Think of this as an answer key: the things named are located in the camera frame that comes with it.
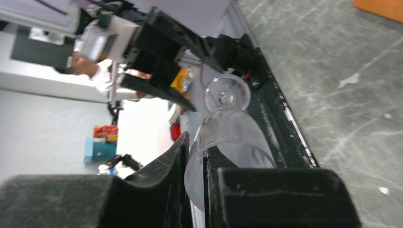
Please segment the clear wine glass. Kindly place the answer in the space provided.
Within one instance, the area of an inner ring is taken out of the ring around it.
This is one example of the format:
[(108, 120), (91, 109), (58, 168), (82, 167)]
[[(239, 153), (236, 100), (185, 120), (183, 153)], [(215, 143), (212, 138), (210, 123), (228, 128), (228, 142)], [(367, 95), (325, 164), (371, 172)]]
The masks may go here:
[(191, 146), (184, 185), (190, 201), (204, 211), (203, 153), (217, 147), (240, 168), (276, 168), (268, 142), (247, 113), (251, 92), (240, 77), (224, 74), (204, 89), (210, 114), (201, 123)]

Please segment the gold wire wine glass rack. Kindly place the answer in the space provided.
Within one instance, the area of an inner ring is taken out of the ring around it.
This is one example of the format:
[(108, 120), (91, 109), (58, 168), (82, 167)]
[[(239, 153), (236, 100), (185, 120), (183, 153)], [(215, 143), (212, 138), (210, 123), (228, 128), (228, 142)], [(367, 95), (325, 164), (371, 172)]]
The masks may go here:
[(396, 22), (403, 22), (403, 0), (354, 0), (352, 6)]

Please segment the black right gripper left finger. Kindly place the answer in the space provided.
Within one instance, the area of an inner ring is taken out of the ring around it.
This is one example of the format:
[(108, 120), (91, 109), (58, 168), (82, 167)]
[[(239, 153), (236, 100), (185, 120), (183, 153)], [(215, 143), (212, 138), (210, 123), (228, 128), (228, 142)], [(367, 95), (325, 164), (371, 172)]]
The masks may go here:
[(114, 175), (19, 175), (0, 187), (3, 228), (190, 228), (184, 189), (189, 135), (136, 171)]

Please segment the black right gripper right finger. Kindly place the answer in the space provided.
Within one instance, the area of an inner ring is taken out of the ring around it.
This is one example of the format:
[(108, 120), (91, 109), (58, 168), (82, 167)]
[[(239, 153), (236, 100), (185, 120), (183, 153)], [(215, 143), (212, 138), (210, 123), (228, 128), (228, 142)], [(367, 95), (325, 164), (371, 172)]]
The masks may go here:
[(208, 228), (359, 228), (343, 180), (320, 168), (239, 168), (218, 147), (203, 154)]

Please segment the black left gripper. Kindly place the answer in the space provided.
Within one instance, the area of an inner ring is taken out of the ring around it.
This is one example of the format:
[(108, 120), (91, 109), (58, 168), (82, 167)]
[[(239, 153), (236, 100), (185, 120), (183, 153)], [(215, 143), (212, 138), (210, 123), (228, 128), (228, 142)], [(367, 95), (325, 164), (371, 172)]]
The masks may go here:
[(193, 112), (196, 108), (192, 103), (170, 87), (181, 70), (179, 62), (183, 53), (189, 50), (201, 62), (224, 72), (224, 67), (214, 57), (213, 38), (199, 36), (156, 6), (146, 14), (139, 35), (130, 45), (139, 51), (130, 61), (131, 68), (148, 73), (151, 78), (146, 80), (126, 74), (120, 86), (172, 101)]

